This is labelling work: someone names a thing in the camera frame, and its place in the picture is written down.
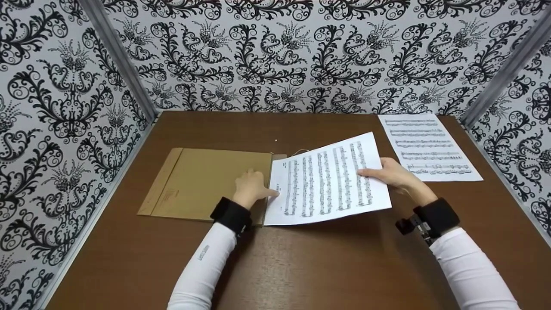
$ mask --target wall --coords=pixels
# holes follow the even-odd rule
[[[547,4],[104,3],[158,109],[454,116]]]
[[[72,0],[0,2],[0,309],[31,309],[146,129]]]
[[[551,237],[550,61],[551,39],[479,119],[472,134],[525,211]]]

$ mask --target music score page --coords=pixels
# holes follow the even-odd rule
[[[421,181],[482,181],[434,114],[379,115],[400,164]]]

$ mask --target sheet music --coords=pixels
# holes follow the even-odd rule
[[[400,164],[422,181],[482,177],[434,114],[379,115]]]
[[[295,225],[391,207],[387,186],[358,176],[360,168],[381,168],[373,133],[272,162],[264,225]]]

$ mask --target paper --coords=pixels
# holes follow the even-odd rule
[[[482,181],[434,114],[379,115],[400,164],[421,181]]]
[[[358,176],[360,168],[381,168],[373,133],[272,162],[264,225],[295,225],[391,207],[386,184]]]

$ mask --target cardboard folder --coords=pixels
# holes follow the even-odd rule
[[[215,149],[173,148],[153,181],[138,214],[212,221],[210,213],[222,196],[231,199],[235,179],[249,168],[264,174],[268,187],[272,160],[286,155]],[[261,225],[266,200],[251,209]]]

